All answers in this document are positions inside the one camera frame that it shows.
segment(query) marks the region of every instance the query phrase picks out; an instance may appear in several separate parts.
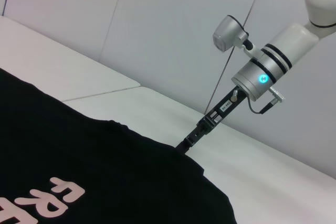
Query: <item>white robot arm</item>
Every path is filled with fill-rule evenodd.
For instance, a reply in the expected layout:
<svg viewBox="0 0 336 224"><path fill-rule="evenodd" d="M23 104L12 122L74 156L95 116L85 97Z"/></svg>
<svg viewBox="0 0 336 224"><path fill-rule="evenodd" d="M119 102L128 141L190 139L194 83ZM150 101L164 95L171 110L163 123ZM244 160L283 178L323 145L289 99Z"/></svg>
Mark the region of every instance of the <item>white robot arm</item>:
<svg viewBox="0 0 336 224"><path fill-rule="evenodd" d="M274 99L257 114L264 114L284 97L272 86L284 76L320 39L336 32L336 0L306 0L309 22L293 23L282 30L261 50L248 40L249 34L232 16L226 16L213 34L215 46L222 52L236 46L251 60L233 77L236 87L206 114L176 149L185 153L245 98L256 101L267 90Z"/></svg>

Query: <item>pink lettering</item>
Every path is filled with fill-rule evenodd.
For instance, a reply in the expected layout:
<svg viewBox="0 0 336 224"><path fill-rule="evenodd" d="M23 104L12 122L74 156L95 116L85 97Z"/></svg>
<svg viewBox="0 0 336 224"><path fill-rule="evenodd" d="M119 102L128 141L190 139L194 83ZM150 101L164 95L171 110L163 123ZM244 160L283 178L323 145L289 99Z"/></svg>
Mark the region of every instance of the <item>pink lettering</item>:
<svg viewBox="0 0 336 224"><path fill-rule="evenodd" d="M32 217L29 213L15 206L6 198L0 198L0 223L12 219L13 217L19 220L19 224L37 224L38 220Z"/></svg>
<svg viewBox="0 0 336 224"><path fill-rule="evenodd" d="M77 184L75 184L74 182L63 181L55 177L51 178L50 181L53 184L57 185L51 189L51 191L55 193L61 193L67 188L71 189L72 192L63 197L63 200L67 203L76 201L85 193L85 190L80 186L78 186Z"/></svg>
<svg viewBox="0 0 336 224"><path fill-rule="evenodd" d="M14 200L18 205L36 205L38 213L46 218L58 217L68 209L67 205L59 201L54 195L39 190L30 190L30 194L37 198L17 198ZM49 211L48 204L58 208L56 211Z"/></svg>

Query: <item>black t-shirt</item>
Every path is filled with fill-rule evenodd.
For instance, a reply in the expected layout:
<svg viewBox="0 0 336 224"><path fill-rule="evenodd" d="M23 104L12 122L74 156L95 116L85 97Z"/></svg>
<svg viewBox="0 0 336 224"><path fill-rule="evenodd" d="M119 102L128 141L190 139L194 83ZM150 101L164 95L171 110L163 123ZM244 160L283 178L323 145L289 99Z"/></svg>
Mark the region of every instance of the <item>black t-shirt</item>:
<svg viewBox="0 0 336 224"><path fill-rule="evenodd" d="M1 224L236 223L227 196L173 147L1 69L0 92Z"/></svg>

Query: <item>label sticker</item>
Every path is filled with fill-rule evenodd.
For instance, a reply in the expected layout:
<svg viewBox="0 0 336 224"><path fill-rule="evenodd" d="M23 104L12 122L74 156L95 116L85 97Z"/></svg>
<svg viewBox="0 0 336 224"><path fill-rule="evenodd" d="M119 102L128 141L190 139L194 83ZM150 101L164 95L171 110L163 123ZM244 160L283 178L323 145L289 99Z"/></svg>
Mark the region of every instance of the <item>label sticker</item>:
<svg viewBox="0 0 336 224"><path fill-rule="evenodd" d="M224 105L222 106L222 107L220 107L219 109L221 110L221 111L226 111L227 110L227 108L228 107L230 107L232 105L232 102L230 101L230 100L227 100L227 102L226 103L224 103Z"/></svg>

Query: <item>table surface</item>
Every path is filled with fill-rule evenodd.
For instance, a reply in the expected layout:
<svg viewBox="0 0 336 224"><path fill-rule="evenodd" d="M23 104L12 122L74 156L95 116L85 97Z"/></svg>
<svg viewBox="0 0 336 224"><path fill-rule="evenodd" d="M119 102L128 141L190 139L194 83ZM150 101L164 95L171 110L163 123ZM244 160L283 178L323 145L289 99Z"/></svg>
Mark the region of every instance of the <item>table surface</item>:
<svg viewBox="0 0 336 224"><path fill-rule="evenodd" d="M147 88L65 104L172 146L203 116ZM238 223L336 223L336 180L225 125L220 124L187 155L228 195Z"/></svg>
<svg viewBox="0 0 336 224"><path fill-rule="evenodd" d="M0 68L61 101L140 86L136 81L2 16Z"/></svg>

